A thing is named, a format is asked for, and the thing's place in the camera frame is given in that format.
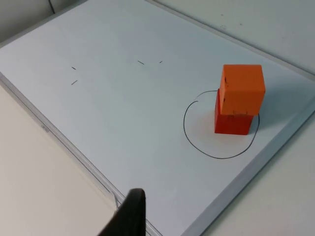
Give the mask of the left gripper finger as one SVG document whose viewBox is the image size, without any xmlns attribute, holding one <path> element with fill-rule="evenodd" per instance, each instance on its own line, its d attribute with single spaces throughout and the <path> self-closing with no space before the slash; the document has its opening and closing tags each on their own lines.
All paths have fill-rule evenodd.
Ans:
<svg viewBox="0 0 315 236">
<path fill-rule="evenodd" d="M 100 236 L 145 236 L 146 235 L 146 195 L 141 188 L 128 192 L 124 202 Z"/>
</svg>

